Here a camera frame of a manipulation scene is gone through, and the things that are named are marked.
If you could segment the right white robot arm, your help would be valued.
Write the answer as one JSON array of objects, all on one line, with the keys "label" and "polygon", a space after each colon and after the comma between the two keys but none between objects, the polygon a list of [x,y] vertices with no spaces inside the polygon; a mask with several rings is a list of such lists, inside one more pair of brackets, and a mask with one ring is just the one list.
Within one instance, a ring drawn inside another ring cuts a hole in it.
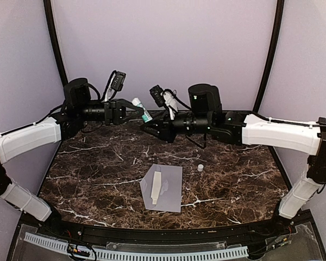
[{"label": "right white robot arm", "polygon": [[280,147],[308,155],[300,179],[280,200],[278,215],[266,225],[270,235],[279,235],[286,229],[287,219],[326,185],[326,118],[299,122],[264,117],[254,111],[223,111],[218,87],[210,84],[195,84],[188,93],[188,111],[179,112],[176,104],[181,101],[170,89],[152,87],[151,96],[167,111],[144,123],[141,130],[167,143],[173,143],[178,134],[202,134],[225,144]]}]

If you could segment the white letter paper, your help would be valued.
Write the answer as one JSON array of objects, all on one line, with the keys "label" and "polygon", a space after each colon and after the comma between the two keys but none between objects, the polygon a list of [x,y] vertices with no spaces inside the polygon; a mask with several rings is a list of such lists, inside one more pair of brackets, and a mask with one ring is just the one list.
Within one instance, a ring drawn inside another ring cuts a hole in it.
[{"label": "white letter paper", "polygon": [[161,190],[161,171],[155,171],[153,174],[151,199],[152,205],[157,205],[158,198]]}]

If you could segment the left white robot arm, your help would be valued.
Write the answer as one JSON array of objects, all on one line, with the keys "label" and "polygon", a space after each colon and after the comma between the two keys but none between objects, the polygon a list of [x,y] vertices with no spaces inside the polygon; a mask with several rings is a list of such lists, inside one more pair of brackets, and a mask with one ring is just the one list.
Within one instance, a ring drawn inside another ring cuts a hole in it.
[{"label": "left white robot arm", "polygon": [[98,96],[92,100],[92,89],[94,86],[86,78],[74,79],[64,86],[63,104],[52,109],[42,120],[0,133],[0,198],[45,222],[45,229],[54,237],[64,235],[65,224],[51,216],[53,211],[47,202],[8,177],[4,164],[35,148],[74,137],[86,122],[120,125],[133,118],[133,115],[126,115],[128,108],[137,116],[143,115],[142,108],[125,99]]}]

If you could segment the white glue stick cap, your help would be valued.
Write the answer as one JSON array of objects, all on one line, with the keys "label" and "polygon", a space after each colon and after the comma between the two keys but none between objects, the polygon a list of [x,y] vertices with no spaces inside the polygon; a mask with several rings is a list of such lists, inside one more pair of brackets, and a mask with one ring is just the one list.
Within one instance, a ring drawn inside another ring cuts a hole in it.
[{"label": "white glue stick cap", "polygon": [[204,165],[203,165],[203,164],[199,164],[199,165],[197,166],[197,171],[198,171],[198,172],[202,172],[203,169],[204,169]]}]

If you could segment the green glue stick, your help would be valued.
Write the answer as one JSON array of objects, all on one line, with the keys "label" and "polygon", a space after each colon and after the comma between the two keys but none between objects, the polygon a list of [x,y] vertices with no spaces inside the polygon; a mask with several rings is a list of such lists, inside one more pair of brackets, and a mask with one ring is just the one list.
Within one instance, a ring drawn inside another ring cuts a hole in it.
[{"label": "green glue stick", "polygon": [[147,111],[147,109],[145,108],[145,106],[143,105],[143,103],[139,100],[139,98],[135,97],[132,100],[132,104],[136,107],[139,107],[142,109],[142,119],[144,121],[144,123],[147,123],[149,121],[151,121],[153,118],[150,115],[150,113]]}]

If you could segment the grey envelope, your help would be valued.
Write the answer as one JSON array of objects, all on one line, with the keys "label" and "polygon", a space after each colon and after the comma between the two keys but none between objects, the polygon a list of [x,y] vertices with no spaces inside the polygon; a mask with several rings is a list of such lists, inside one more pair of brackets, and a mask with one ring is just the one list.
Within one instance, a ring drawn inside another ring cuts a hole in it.
[{"label": "grey envelope", "polygon": [[[157,205],[152,205],[151,189],[153,174],[161,171],[161,190]],[[181,212],[181,189],[183,168],[181,166],[153,164],[140,182],[145,208],[162,212]]]}]

